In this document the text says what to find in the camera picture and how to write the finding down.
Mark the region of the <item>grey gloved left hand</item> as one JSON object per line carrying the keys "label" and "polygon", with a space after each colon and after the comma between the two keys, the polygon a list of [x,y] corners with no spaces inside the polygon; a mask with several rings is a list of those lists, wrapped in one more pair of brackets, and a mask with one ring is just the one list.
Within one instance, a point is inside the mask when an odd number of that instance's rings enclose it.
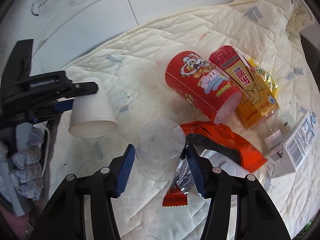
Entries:
{"label": "grey gloved left hand", "polygon": [[43,124],[1,129],[1,205],[18,217],[41,196],[49,139]]}

